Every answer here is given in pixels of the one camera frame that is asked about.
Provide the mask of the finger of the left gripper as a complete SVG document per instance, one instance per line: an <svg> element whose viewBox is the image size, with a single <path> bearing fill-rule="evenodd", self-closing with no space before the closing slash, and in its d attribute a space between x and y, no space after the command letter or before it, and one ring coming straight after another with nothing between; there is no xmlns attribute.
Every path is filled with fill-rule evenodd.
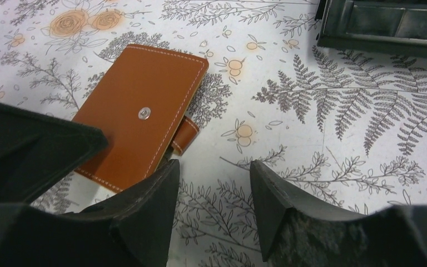
<svg viewBox="0 0 427 267"><path fill-rule="evenodd" d="M98 128L0 103L0 202L33 202L107 145Z"/></svg>

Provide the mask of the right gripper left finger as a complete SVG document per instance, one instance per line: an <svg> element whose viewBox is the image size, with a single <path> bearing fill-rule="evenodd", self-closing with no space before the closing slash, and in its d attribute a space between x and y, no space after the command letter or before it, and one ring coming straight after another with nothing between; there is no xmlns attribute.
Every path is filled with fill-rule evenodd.
<svg viewBox="0 0 427 267"><path fill-rule="evenodd" d="M81 212L0 204L0 266L165 266L180 163Z"/></svg>

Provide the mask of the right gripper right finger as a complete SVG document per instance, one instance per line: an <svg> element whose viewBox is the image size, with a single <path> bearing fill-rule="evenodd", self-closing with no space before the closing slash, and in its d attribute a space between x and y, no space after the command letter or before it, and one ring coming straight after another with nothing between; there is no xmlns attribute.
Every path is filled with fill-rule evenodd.
<svg viewBox="0 0 427 267"><path fill-rule="evenodd" d="M250 184L270 266L427 266L427 205L362 215L314 197L258 160Z"/></svg>

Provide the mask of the brown leather card holder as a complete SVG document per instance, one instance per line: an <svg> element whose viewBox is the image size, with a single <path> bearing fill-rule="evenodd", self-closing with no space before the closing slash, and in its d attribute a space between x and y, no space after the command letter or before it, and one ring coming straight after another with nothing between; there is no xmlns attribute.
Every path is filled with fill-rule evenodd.
<svg viewBox="0 0 427 267"><path fill-rule="evenodd" d="M207 70L205 58L128 44L73 118L108 141L77 172L121 192L154 173L169 147L183 154L198 133L186 111Z"/></svg>

